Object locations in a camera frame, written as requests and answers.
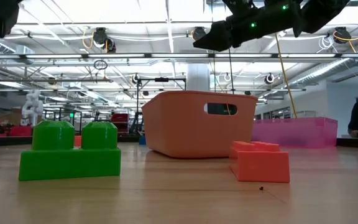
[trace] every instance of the white column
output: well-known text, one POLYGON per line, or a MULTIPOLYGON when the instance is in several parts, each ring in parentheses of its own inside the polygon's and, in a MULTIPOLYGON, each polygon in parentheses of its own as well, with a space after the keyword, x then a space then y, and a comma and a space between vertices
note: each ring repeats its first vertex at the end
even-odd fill
POLYGON ((209 79, 208 64, 187 65, 187 90, 209 91, 209 79))

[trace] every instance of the white robot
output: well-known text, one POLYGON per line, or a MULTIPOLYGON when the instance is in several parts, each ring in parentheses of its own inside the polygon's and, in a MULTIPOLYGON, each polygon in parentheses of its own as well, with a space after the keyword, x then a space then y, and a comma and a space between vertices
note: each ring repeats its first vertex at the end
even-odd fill
POLYGON ((38 115, 42 114, 44 105, 39 100, 40 91, 31 90, 26 96, 25 104, 22 108, 22 119, 20 121, 21 126, 31 125, 34 127, 37 124, 38 115))

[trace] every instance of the wooden table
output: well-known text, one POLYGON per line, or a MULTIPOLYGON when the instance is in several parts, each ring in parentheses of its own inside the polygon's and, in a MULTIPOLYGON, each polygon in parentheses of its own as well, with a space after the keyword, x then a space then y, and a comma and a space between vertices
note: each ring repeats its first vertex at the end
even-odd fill
POLYGON ((267 184, 122 143, 120 177, 18 182, 29 147, 0 147, 0 224, 358 223, 358 149, 291 149, 291 184, 267 184))

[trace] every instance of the pink translucent bin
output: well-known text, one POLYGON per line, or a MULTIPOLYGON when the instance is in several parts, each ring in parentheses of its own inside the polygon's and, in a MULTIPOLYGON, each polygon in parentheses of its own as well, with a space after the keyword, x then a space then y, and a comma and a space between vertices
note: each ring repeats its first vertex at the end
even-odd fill
POLYGON ((253 141, 281 147, 324 148, 336 145, 338 122, 329 118, 291 118, 254 121, 253 141))

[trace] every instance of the ceiling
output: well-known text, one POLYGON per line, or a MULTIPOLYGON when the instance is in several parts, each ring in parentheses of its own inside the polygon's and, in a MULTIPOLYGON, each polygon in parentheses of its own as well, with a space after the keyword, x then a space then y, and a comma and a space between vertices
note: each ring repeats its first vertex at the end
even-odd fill
MULTIPOLYGON (((358 37, 358 0, 352 1, 350 5, 315 34, 302 33, 296 39, 291 30, 281 32, 280 48, 282 53, 315 54, 318 52, 323 54, 330 53, 334 49, 338 52, 349 51, 348 44, 333 44, 324 50, 321 41, 327 32, 332 33, 337 26, 345 26, 353 38, 358 37)), ((24 1, 23 6, 24 9, 20 10, 18 23, 13 27, 11 34, 0 42, 8 46, 24 45, 32 49, 35 54, 104 53, 94 45, 88 49, 83 44, 82 37, 90 36, 97 27, 107 28, 108 35, 114 39, 117 53, 206 53, 205 50, 193 47, 193 39, 188 34, 196 26, 205 27, 208 32, 212 21, 223 20, 231 14, 225 7, 216 5, 212 15, 211 8, 205 4, 204 0, 39 0, 24 1)), ((91 39, 87 38, 84 42, 85 45, 90 45, 91 39)), ((274 54, 277 53, 277 45, 273 36, 267 36, 245 42, 239 48, 231 49, 231 53, 274 54)), ((184 78, 189 63, 193 63, 191 60, 131 59, 129 64, 125 59, 108 59, 107 61, 113 63, 114 66, 109 66, 98 75, 100 79, 106 77, 113 82, 99 81, 96 83, 93 80, 92 82, 78 81, 74 84, 80 83, 82 88, 91 89, 130 89, 134 87, 131 82, 134 74, 138 74, 142 78, 184 78)), ((24 76, 25 69, 27 69, 27 74, 34 73, 31 78, 88 79, 90 77, 89 69, 92 70, 93 66, 86 67, 84 64, 75 66, 77 62, 77 60, 73 60, 71 66, 58 67, 41 66, 55 63, 55 61, 47 59, 36 60, 33 65, 5 60, 0 61, 0 66, 20 76, 24 76)), ((231 84, 230 80, 225 79, 227 73, 233 74, 236 88, 266 88, 264 77, 267 74, 282 75, 282 68, 278 60, 254 63, 241 61, 230 63, 228 60, 223 60, 215 62, 214 65, 212 61, 204 63, 209 64, 211 73, 217 76, 218 82, 222 86, 231 84)), ((285 62, 284 68, 288 71, 289 79, 291 79, 313 65, 316 65, 316 62, 312 60, 302 63, 285 62)), ((48 89, 67 88, 61 83, 56 85, 39 83, 39 86, 48 89)), ((180 89, 175 82, 164 84, 150 82, 147 86, 157 89, 180 89)), ((148 97, 141 97, 152 98, 157 93, 156 91, 148 97)), ((133 93, 100 92, 97 94, 112 102, 117 100, 126 100, 126 103, 135 102, 132 98, 133 93)), ((66 96, 71 100, 83 100, 78 98, 74 92, 68 92, 66 96)))

